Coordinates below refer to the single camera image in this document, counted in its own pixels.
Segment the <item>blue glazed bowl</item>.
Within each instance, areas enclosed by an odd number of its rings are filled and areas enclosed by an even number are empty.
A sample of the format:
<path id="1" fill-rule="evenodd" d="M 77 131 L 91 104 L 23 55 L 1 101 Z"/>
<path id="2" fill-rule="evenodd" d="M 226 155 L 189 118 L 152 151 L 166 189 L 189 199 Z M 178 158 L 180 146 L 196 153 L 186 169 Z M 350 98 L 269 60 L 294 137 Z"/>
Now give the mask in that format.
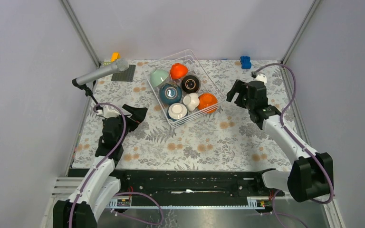
<path id="1" fill-rule="evenodd" d="M 175 83 L 164 84 L 159 90 L 160 100 L 166 105 L 180 102 L 182 95 L 182 89 Z"/>

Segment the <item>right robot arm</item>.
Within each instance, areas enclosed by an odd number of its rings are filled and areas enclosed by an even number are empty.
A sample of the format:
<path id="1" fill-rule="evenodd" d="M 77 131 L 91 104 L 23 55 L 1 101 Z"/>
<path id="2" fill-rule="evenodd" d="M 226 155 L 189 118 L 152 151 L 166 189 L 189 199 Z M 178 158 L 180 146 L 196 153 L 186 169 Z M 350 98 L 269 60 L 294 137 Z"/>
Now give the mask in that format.
<path id="1" fill-rule="evenodd" d="M 264 82 L 236 80 L 226 100 L 231 102 L 235 94 L 235 104 L 248 110 L 251 121 L 277 143 L 292 165 L 291 171 L 263 172 L 253 183 L 254 191 L 261 196 L 272 189 L 286 191 L 297 202 L 328 195 L 325 203 L 329 203 L 334 196 L 332 157 L 319 153 L 285 125 L 283 114 L 268 103 Z"/>

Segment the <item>mint green bowl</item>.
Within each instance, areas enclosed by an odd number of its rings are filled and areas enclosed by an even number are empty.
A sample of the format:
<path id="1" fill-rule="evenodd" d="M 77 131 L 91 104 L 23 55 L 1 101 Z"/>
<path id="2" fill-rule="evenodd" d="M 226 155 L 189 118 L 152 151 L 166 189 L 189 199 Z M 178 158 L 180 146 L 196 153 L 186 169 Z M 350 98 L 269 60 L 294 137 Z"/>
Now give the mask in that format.
<path id="1" fill-rule="evenodd" d="M 169 73 L 163 69 L 156 69 L 150 74 L 150 84 L 157 87 L 169 77 Z"/>

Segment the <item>small white floral bowl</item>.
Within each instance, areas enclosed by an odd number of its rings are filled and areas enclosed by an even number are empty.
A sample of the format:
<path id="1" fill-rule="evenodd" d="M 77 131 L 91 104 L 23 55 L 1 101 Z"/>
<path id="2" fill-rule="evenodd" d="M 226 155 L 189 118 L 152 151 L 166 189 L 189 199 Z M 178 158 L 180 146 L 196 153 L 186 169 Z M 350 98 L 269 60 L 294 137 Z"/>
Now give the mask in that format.
<path id="1" fill-rule="evenodd" d="M 190 112 L 193 112 L 199 106 L 199 102 L 200 100 L 197 93 L 187 94 L 183 98 L 183 104 Z"/>

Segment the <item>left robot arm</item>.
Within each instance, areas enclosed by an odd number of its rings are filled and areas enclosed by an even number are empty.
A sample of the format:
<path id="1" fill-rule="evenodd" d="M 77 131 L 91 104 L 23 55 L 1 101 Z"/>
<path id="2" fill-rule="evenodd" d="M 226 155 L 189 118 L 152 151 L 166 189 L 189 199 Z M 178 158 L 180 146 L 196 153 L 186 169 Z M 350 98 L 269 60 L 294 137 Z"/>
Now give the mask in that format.
<path id="1" fill-rule="evenodd" d="M 95 159 L 87 174 L 66 200 L 58 200 L 53 208 L 55 228 L 96 228 L 98 220 L 116 195 L 128 191 L 128 183 L 120 177 L 112 177 L 123 154 L 122 143 L 128 133 L 141 124 L 147 114 L 145 107 L 137 108 L 124 104 L 122 110 L 113 106 L 117 116 L 104 113 L 102 135 L 98 141 Z"/>

